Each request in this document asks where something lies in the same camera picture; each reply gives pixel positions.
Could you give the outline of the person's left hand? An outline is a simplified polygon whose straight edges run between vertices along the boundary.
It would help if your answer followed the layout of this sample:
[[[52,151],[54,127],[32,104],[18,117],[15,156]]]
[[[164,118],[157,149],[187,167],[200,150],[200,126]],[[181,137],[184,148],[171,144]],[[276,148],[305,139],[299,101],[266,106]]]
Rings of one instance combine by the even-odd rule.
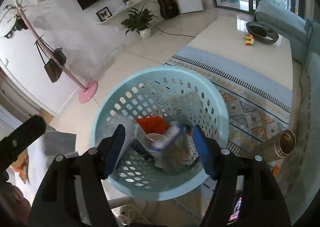
[[[29,215],[30,206],[23,193],[12,183],[1,183],[1,210],[14,213],[17,217]]]

